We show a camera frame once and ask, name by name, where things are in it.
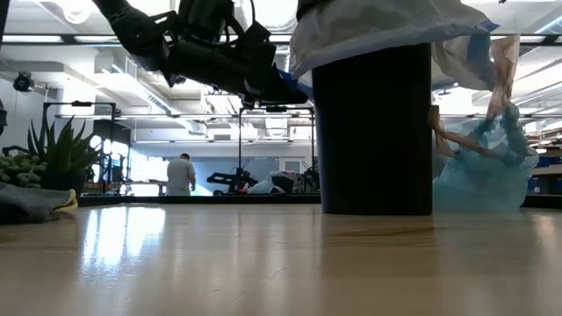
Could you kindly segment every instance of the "white shirt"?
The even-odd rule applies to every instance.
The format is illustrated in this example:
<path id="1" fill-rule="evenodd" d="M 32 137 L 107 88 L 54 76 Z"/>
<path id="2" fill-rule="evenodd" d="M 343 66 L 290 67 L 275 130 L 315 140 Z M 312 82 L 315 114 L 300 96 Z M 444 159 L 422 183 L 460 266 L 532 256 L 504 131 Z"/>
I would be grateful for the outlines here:
<path id="1" fill-rule="evenodd" d="M 168 188 L 189 189 L 191 179 L 195 179 L 193 164 L 181 158 L 168 164 Z"/>

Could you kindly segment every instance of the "ceiling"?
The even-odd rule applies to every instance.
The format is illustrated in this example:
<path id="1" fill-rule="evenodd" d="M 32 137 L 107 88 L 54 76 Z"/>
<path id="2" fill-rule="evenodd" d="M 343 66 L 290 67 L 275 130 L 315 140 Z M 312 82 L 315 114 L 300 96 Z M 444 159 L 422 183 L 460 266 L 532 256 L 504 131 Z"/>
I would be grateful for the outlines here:
<path id="1" fill-rule="evenodd" d="M 255 1 L 256 18 L 260 23 L 267 26 L 272 32 L 292 32 L 296 25 L 294 13 L 298 0 Z M 129 0 L 129 2 L 148 14 L 169 11 L 178 6 L 176 0 Z M 507 0 L 505 4 L 498 4 L 497 0 L 464 0 L 463 2 L 483 11 L 494 23 L 501 25 L 496 31 L 497 33 L 553 33 L 557 32 L 556 27 L 553 26 L 557 26 L 560 22 L 558 18 L 562 17 L 562 1 Z M 235 3 L 236 18 L 242 25 L 247 26 L 251 20 L 249 0 L 237 0 Z M 111 34 L 112 29 L 90 0 L 11 0 L 6 32 Z M 277 57 L 278 64 L 287 63 L 288 49 L 284 47 L 280 50 L 283 53 Z M 115 74 L 113 71 L 109 75 L 101 74 L 99 69 L 96 69 L 96 58 L 102 52 L 110 52 L 113 56 L 117 56 L 116 61 L 121 61 L 125 58 L 123 56 L 126 56 L 126 52 L 120 47 L 4 46 L 0 59 L 8 64 L 36 61 L 57 62 L 65 65 L 67 67 L 65 71 L 82 75 L 91 88 L 97 90 L 99 98 L 116 100 L 121 109 L 131 112 L 143 112 L 150 107 L 150 103 L 142 97 L 143 93 L 146 93 L 142 91 L 145 88 L 170 103 L 177 100 L 200 100 L 207 91 L 207 88 L 193 81 L 171 89 L 161 75 L 148 73 L 142 69 L 136 70 L 134 78 L 139 82 L 140 87 L 136 86 L 133 89 L 131 83 L 123 83 L 125 79 L 121 80 L 118 77 L 119 74 Z M 560 112 L 562 88 L 556 85 L 557 75 L 562 70 L 558 64 L 559 55 L 562 55 L 562 48 L 556 47 L 526 49 L 522 54 L 513 99 L 521 104 L 523 112 Z M 13 75 L 13 70 L 6 73 Z M 44 74 L 40 80 L 56 82 L 64 77 L 60 74 L 53 76 Z M 469 114 L 486 111 L 489 93 L 453 88 L 454 82 L 443 76 L 438 68 L 434 68 L 433 80 L 434 83 L 450 83 L 451 86 L 444 96 L 439 95 L 441 91 L 436 92 L 436 101 L 443 107 L 442 113 Z M 217 105 L 217 107 L 222 109 L 228 106 L 223 104 Z M 545 126 L 542 121 L 535 125 Z M 147 123 L 147 128 L 168 128 L 168 126 L 165 126 L 164 123 L 161 125 Z"/>

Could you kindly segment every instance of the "white cloth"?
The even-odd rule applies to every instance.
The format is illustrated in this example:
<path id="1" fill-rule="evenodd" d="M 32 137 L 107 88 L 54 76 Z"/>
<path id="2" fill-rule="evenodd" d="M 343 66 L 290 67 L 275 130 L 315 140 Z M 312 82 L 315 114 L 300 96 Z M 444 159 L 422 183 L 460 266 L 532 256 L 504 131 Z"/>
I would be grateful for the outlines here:
<path id="1" fill-rule="evenodd" d="M 299 21 L 291 38 L 291 73 L 300 78 L 333 61 L 496 27 L 460 0 L 335 0 L 316 6 Z"/>
<path id="2" fill-rule="evenodd" d="M 191 179 L 195 179 L 195 169 L 191 162 L 181 158 L 169 162 L 167 195 L 190 196 Z"/>

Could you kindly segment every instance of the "person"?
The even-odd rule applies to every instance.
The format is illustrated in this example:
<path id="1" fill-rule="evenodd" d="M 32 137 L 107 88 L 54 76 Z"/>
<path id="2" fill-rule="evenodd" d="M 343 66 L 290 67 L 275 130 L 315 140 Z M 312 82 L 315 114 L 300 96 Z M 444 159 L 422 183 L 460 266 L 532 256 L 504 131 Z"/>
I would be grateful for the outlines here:
<path id="1" fill-rule="evenodd" d="M 188 154 L 182 154 L 168 164 L 168 197 L 189 197 L 195 190 L 195 169 Z"/>

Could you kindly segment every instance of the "black stand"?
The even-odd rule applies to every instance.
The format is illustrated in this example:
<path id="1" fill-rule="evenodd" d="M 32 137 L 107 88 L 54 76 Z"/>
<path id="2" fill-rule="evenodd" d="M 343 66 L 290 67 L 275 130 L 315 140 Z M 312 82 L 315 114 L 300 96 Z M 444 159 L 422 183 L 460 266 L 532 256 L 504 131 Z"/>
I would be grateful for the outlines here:
<path id="1" fill-rule="evenodd" d="M 422 44 L 313 70 L 325 213 L 432 213 L 430 58 Z"/>

